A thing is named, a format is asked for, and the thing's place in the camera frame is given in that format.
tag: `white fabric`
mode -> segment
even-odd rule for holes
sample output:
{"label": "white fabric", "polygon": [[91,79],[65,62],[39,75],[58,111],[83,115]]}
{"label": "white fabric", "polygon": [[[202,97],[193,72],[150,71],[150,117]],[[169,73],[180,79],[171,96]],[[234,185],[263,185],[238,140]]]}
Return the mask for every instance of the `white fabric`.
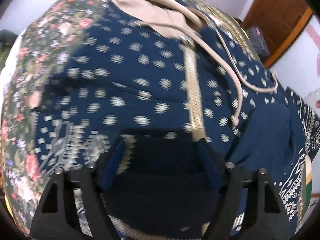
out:
{"label": "white fabric", "polygon": [[14,45],[10,50],[7,60],[5,61],[4,68],[0,73],[0,118],[1,118],[3,102],[4,102],[4,96],[8,92],[9,83],[11,81],[11,78],[14,72],[16,71],[18,58],[19,58],[19,51],[20,51],[21,42],[22,42],[22,36],[24,35],[25,31],[26,29],[22,33],[20,33],[20,35],[17,37],[16,41],[14,42]]}

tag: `beige drawstring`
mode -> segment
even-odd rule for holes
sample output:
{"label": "beige drawstring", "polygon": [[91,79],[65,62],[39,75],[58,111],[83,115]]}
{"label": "beige drawstring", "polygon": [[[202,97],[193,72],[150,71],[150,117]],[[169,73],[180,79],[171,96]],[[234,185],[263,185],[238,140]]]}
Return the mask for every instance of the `beige drawstring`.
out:
{"label": "beige drawstring", "polygon": [[152,25],[160,25],[160,26],[166,26],[166,27],[171,27],[174,29],[178,29],[179,31],[183,32],[185,35],[189,36],[191,39],[193,39],[193,41],[195,41],[196,43],[198,43],[198,45],[200,45],[214,60],[216,60],[230,75],[231,79],[233,80],[233,82],[235,83],[236,89],[237,89],[237,99],[238,99],[238,105],[236,107],[236,111],[234,112],[234,114],[231,115],[231,122],[232,122],[232,129],[235,129],[236,126],[239,124],[239,115],[241,112],[241,107],[242,107],[242,102],[243,102],[243,95],[242,95],[242,87],[241,87],[241,83],[240,80],[244,83],[244,85],[246,85],[247,87],[249,87],[251,90],[256,91],[256,92],[260,92],[260,93],[267,93],[267,92],[271,92],[277,89],[278,87],[278,82],[276,80],[276,75],[272,74],[273,78],[275,79],[275,83],[276,85],[273,88],[257,88],[256,86],[250,84],[249,82],[247,82],[243,76],[241,75],[240,71],[238,70],[238,68],[236,67],[235,62],[232,59],[231,53],[228,50],[225,41],[223,40],[221,34],[219,33],[219,31],[216,29],[216,32],[219,36],[219,38],[222,41],[222,44],[224,45],[224,48],[227,51],[227,54],[237,72],[236,73],[233,71],[233,69],[229,66],[229,64],[223,59],[221,58],[213,49],[211,49],[211,47],[206,44],[201,38],[199,38],[197,35],[195,35],[194,33],[180,27],[180,26],[175,26],[172,24],[165,24],[165,23],[146,23],[143,21],[137,21],[135,22],[137,25],[139,26],[152,26]]}

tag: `zipper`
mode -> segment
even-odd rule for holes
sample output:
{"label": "zipper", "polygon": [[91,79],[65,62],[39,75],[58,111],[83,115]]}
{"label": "zipper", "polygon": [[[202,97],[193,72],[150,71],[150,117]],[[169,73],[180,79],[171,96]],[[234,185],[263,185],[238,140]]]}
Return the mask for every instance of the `zipper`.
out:
{"label": "zipper", "polygon": [[185,75],[187,82],[187,95],[189,102],[189,119],[192,128],[192,139],[193,141],[199,141],[200,139],[206,138],[202,103],[201,103],[201,92],[198,81],[198,72],[196,69],[196,47],[194,41],[183,36],[183,55],[184,55],[184,66]]}

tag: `metal bolt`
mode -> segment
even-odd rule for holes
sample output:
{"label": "metal bolt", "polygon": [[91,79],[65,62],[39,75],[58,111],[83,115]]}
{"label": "metal bolt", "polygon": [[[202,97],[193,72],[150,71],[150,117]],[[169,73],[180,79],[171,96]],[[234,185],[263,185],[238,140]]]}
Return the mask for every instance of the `metal bolt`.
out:
{"label": "metal bolt", "polygon": [[259,170],[259,172],[260,172],[261,174],[267,174],[267,170],[266,170],[265,168],[261,168],[261,169]]}
{"label": "metal bolt", "polygon": [[89,169],[92,169],[92,168],[94,168],[96,166],[96,163],[95,162],[89,162],[87,166],[88,166]]}
{"label": "metal bolt", "polygon": [[235,166],[236,166],[236,165],[235,165],[234,163],[231,163],[231,162],[227,162],[227,163],[226,163],[226,167],[227,167],[228,169],[233,169]]}
{"label": "metal bolt", "polygon": [[56,168],[54,171],[55,174],[61,174],[63,173],[63,168]]}

